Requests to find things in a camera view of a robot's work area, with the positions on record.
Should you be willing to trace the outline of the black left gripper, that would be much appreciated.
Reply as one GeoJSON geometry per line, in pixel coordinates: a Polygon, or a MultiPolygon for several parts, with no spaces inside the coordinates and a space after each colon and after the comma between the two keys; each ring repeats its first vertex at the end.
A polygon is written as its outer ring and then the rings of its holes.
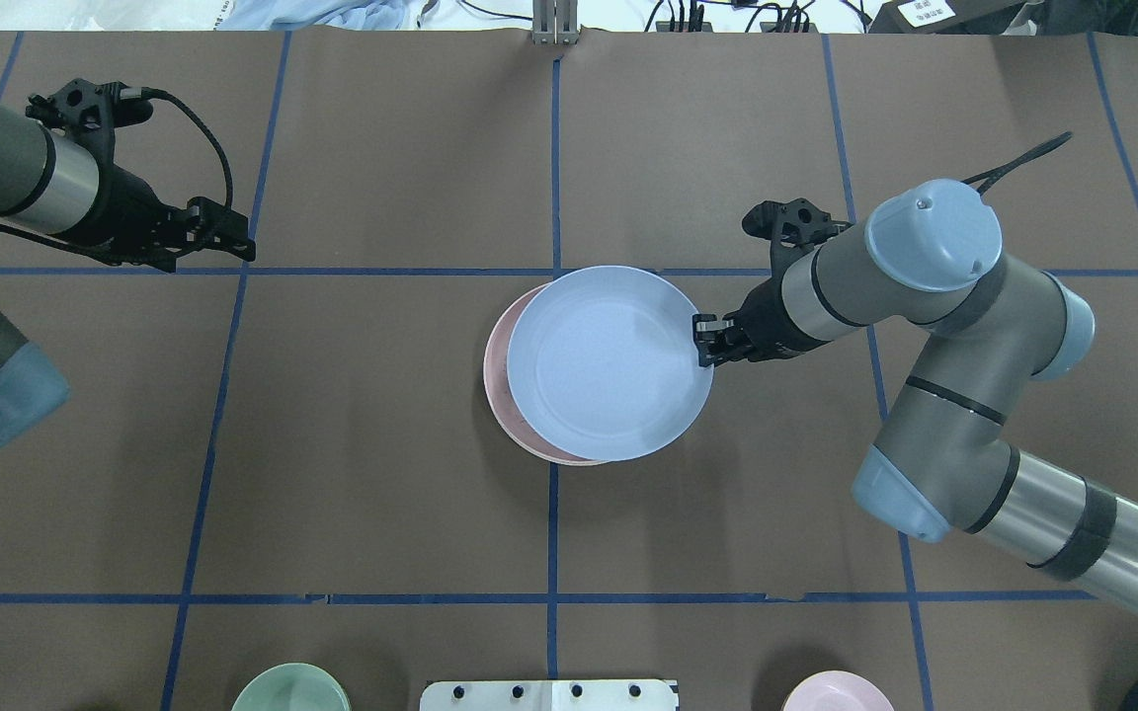
{"type": "Polygon", "coordinates": [[[224,202],[193,197],[185,212],[162,202],[140,177],[109,168],[86,215],[89,247],[109,261],[172,272],[178,261],[198,251],[225,253],[256,261],[248,216],[224,202]]]}

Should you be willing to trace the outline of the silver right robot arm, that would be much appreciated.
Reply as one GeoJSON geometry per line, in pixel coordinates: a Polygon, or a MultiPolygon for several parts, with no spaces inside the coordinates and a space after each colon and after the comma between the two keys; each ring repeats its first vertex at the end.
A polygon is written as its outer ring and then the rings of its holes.
{"type": "Polygon", "coordinates": [[[836,224],[807,199],[742,220],[772,276],[724,316],[691,319],[703,367],[790,359],[888,319],[927,334],[853,478],[860,509],[938,543],[960,530],[1138,615],[1138,503],[1006,441],[1026,386],[1092,349],[1095,315],[1057,276],[1004,251],[966,182],[939,177],[836,224]]]}

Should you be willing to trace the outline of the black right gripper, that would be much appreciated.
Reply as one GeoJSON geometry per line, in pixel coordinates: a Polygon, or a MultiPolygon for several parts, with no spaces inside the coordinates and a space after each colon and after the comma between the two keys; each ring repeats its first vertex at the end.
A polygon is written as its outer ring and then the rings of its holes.
{"type": "Polygon", "coordinates": [[[756,286],[727,319],[712,312],[692,315],[692,344],[699,367],[718,367],[727,361],[792,359],[828,344],[795,325],[781,300],[777,278],[756,286]]]}

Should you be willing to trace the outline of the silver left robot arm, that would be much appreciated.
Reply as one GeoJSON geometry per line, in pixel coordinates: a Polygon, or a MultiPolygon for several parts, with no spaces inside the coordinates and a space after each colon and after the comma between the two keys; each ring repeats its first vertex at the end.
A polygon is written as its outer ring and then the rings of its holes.
{"type": "MultiPolygon", "coordinates": [[[[249,263],[256,239],[249,216],[236,207],[234,188],[213,130],[162,86],[73,78],[28,96],[19,109],[0,100],[0,275],[44,270],[46,251],[164,274],[198,253],[249,263]],[[145,124],[159,104],[180,111],[215,152],[218,197],[172,205],[121,165],[121,131],[145,124]]],[[[61,408],[69,392],[41,344],[0,309],[0,449],[61,408]]]]}

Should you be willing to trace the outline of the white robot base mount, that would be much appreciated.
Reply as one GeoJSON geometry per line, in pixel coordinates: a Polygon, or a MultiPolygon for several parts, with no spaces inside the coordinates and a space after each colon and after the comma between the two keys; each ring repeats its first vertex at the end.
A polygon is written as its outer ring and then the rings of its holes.
{"type": "Polygon", "coordinates": [[[679,710],[677,683],[655,678],[443,680],[420,710],[679,710]]]}

